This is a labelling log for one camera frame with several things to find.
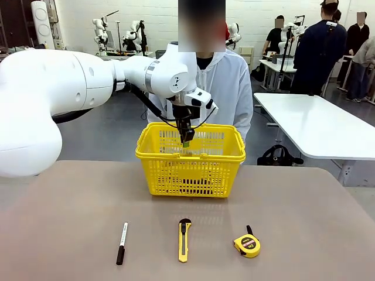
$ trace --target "yellow basket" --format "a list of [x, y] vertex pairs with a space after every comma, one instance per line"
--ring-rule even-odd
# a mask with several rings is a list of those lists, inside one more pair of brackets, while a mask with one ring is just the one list
[[228, 197], [245, 146], [233, 126], [204, 124], [190, 147], [183, 148], [177, 129], [150, 123], [137, 143], [152, 195]]

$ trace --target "gray floor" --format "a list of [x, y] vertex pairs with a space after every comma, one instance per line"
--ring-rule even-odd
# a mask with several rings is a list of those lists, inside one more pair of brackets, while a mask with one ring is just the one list
[[[253, 92], [264, 92], [260, 84], [253, 81]], [[331, 83], [327, 90], [327, 99], [351, 114], [358, 116], [375, 126], [375, 106], [368, 102], [354, 104], [345, 101], [345, 95]], [[134, 151], [137, 140], [147, 121], [141, 119], [145, 108], [132, 94], [119, 93], [103, 106], [93, 109], [85, 116], [59, 125], [63, 136], [63, 149], [60, 160], [112, 160], [138, 161]], [[257, 158], [274, 144], [277, 129], [267, 128], [268, 116], [254, 113], [251, 129], [246, 139], [246, 165], [256, 165]], [[294, 156], [299, 156], [298, 149], [286, 139], [284, 145]], [[309, 159], [302, 155], [304, 166], [321, 167], [335, 177], [339, 168], [330, 160]], [[375, 218], [375, 162], [357, 162], [348, 182], [349, 192], [363, 208]], [[0, 210], [9, 207], [22, 194], [27, 180], [11, 183], [0, 179]]]

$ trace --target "black backpack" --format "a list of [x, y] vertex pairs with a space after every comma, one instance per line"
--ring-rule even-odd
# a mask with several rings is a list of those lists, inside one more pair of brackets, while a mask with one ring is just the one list
[[[276, 156], [276, 150], [281, 149], [280, 156]], [[274, 145], [262, 157], [258, 158], [259, 166], [293, 166], [294, 164], [302, 165], [304, 163], [301, 158], [294, 158], [289, 154], [288, 149], [282, 145]]]
[[264, 74], [265, 74], [265, 66], [262, 63], [251, 72], [251, 76], [258, 82], [263, 82]]

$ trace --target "black jacket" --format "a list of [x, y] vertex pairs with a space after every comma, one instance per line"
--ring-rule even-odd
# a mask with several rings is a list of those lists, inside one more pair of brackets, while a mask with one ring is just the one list
[[337, 25], [328, 33], [327, 20], [309, 27], [295, 52], [294, 81], [306, 87], [322, 88], [335, 63], [345, 53], [346, 29]]
[[346, 53], [349, 53], [349, 50], [353, 50], [354, 54], [356, 54], [369, 37], [370, 28], [368, 25], [364, 25], [362, 29], [358, 24], [352, 25], [347, 31]]

